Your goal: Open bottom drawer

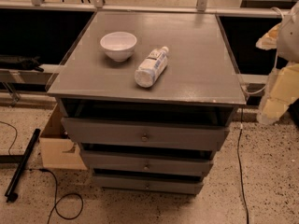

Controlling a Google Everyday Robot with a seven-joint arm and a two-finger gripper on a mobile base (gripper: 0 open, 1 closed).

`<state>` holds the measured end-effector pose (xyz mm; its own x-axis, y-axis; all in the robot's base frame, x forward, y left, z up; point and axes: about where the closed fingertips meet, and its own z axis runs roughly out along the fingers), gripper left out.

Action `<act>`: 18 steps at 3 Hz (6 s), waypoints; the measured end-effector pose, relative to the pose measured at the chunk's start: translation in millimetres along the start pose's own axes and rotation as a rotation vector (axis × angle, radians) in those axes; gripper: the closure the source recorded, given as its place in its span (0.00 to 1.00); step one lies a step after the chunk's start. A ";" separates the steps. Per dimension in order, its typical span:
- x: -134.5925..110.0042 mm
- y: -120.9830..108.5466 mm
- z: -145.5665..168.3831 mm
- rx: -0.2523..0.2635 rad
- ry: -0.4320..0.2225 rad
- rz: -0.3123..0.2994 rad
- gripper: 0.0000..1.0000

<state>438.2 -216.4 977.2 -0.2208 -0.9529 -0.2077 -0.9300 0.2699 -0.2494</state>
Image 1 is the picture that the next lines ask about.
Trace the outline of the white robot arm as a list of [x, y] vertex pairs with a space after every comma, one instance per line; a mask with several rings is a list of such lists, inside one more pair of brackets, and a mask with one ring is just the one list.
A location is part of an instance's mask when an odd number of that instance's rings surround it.
[[285, 67], [272, 69], [259, 104], [257, 120], [269, 125], [279, 121], [299, 99], [299, 2], [256, 42], [256, 47], [275, 49], [276, 57], [287, 61]]

